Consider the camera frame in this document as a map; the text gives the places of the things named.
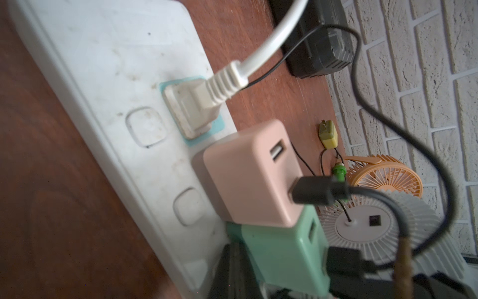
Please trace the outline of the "black tool case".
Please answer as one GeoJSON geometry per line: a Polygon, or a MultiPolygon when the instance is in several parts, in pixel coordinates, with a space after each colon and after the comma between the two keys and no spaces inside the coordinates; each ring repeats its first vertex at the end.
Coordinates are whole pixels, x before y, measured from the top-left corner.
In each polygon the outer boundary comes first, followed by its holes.
{"type": "Polygon", "coordinates": [[[342,2],[308,1],[296,27],[281,46],[291,75],[297,78],[329,75],[353,62],[351,34],[323,27],[329,24],[347,26],[342,2]]]}

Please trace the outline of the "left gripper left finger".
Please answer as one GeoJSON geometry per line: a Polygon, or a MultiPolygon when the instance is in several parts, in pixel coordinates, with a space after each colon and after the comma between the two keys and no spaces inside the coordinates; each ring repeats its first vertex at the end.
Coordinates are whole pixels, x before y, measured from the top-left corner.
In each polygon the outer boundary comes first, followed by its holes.
{"type": "Polygon", "coordinates": [[[262,299],[245,244],[227,244],[217,267],[208,299],[262,299]]]}

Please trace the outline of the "white power strip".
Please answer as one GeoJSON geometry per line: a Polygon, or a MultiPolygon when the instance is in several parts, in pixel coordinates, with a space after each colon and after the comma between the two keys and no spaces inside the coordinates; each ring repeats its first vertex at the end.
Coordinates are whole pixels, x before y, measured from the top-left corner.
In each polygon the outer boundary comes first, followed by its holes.
{"type": "Polygon", "coordinates": [[[172,83],[212,75],[178,1],[10,1],[22,42],[185,299],[204,299],[225,224],[197,154],[236,132],[226,106],[185,139],[163,99],[172,83]]]}

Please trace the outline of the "orange small fan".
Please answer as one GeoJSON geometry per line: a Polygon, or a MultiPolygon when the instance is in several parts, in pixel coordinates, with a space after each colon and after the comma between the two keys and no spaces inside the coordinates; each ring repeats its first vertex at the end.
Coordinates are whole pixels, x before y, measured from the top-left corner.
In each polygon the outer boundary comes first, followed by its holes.
{"type": "Polygon", "coordinates": [[[400,160],[388,155],[347,156],[349,170],[347,181],[352,186],[361,186],[380,191],[397,191],[421,198],[421,178],[400,160]]]}

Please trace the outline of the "yellow USB charger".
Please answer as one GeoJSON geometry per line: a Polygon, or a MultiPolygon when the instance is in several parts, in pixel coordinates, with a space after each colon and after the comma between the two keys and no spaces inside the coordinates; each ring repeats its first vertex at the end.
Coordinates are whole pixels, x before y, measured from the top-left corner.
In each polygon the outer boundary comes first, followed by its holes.
{"type": "Polygon", "coordinates": [[[325,149],[333,149],[338,146],[338,135],[332,120],[323,120],[319,124],[318,136],[325,149]]]}

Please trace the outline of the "pink USB charger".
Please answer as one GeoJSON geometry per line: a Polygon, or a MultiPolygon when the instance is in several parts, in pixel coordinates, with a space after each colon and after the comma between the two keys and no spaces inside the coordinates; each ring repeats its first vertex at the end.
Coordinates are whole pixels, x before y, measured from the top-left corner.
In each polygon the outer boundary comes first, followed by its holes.
{"type": "Polygon", "coordinates": [[[277,119],[216,141],[193,157],[192,166],[225,222],[293,227],[302,213],[290,190],[303,173],[277,119]]]}

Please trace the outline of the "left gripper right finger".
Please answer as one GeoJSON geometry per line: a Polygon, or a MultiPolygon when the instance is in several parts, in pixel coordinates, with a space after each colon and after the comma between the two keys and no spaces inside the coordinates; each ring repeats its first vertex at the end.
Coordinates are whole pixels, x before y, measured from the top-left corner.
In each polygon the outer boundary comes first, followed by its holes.
{"type": "Polygon", "coordinates": [[[339,299],[475,299],[470,286],[444,273],[418,274],[406,280],[331,279],[330,293],[339,299]]]}

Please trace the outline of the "green USB charger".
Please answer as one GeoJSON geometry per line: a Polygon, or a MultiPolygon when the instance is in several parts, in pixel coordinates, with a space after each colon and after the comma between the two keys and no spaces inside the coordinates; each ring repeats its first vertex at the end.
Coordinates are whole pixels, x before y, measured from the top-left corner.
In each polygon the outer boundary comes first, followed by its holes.
{"type": "Polygon", "coordinates": [[[227,233],[245,244],[258,280],[315,297],[329,294],[329,244],[314,206],[305,206],[294,227],[227,223],[227,233]]]}

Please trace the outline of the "white small desk fan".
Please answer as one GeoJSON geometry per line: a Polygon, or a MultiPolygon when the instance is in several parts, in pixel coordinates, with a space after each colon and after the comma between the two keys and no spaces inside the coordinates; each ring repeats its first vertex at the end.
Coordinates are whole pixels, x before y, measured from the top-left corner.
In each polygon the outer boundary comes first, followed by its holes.
{"type": "MultiPolygon", "coordinates": [[[[402,209],[410,226],[412,247],[435,231],[441,218],[423,200],[411,194],[387,192],[402,209]]],[[[343,205],[321,206],[319,220],[332,247],[358,249],[365,260],[384,264],[394,260],[398,245],[398,225],[387,205],[364,196],[353,196],[343,205]]],[[[443,235],[428,250],[413,258],[413,273],[432,276],[443,273],[464,282],[469,267],[450,234],[443,235]]]]}

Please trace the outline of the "white plug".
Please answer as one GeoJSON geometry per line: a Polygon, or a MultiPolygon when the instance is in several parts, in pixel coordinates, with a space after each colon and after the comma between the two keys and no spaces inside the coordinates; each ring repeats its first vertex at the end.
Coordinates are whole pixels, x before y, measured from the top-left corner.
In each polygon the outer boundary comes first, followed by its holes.
{"type": "Polygon", "coordinates": [[[233,61],[211,78],[169,83],[162,94],[183,137],[193,140],[211,129],[222,104],[247,84],[240,62],[233,61]]]}

